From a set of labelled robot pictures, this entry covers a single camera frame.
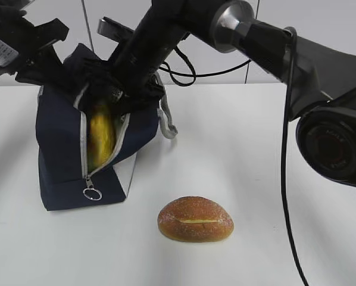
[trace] bun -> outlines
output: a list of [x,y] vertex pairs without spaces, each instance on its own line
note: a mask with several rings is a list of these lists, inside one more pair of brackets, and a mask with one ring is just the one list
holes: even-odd
[[227,238],[233,231],[233,221],[211,200],[182,197],[162,209],[158,215],[158,228],[172,240],[202,243]]

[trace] silver metal ring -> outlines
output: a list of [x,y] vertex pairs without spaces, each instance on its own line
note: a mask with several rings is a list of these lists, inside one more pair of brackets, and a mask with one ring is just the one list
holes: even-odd
[[[96,192],[96,193],[99,195],[99,197],[98,197],[98,198],[92,198],[92,197],[90,197],[90,196],[87,195],[87,193],[86,193],[87,191],[94,191],[94,192]],[[86,189],[84,189],[83,194],[84,194],[84,196],[85,196],[88,200],[91,200],[91,201],[99,201],[99,200],[102,199],[101,191],[99,191],[98,189],[86,188]]]

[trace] yellow object in bag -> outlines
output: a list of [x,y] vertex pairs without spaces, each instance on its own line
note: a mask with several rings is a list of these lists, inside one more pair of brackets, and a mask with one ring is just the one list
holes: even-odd
[[114,122],[105,102],[94,106],[89,126],[88,171],[91,172],[111,157],[116,143]]

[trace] gray strap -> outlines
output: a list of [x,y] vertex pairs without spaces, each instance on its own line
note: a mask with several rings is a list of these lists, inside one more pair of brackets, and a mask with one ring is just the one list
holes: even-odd
[[165,86],[162,83],[160,75],[158,73],[155,73],[155,75],[157,77],[158,83],[164,87],[164,92],[165,92],[165,95],[161,99],[161,109],[157,110],[157,114],[160,119],[161,133],[167,139],[174,139],[178,134],[178,130],[175,127],[175,125],[173,124],[173,117],[171,116],[171,112],[170,112],[170,109],[169,109],[168,103],[167,103],[167,95],[166,95]]

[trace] white table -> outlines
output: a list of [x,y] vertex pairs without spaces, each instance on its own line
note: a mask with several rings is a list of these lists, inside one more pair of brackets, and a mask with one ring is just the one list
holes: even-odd
[[[46,212],[39,197],[35,87],[0,88],[0,285],[300,286],[279,188],[285,87],[168,86],[179,130],[139,152],[121,204]],[[356,188],[302,159],[291,124],[288,197],[308,282],[356,286]],[[157,228],[171,200],[220,203],[235,230],[220,243],[171,241]]]

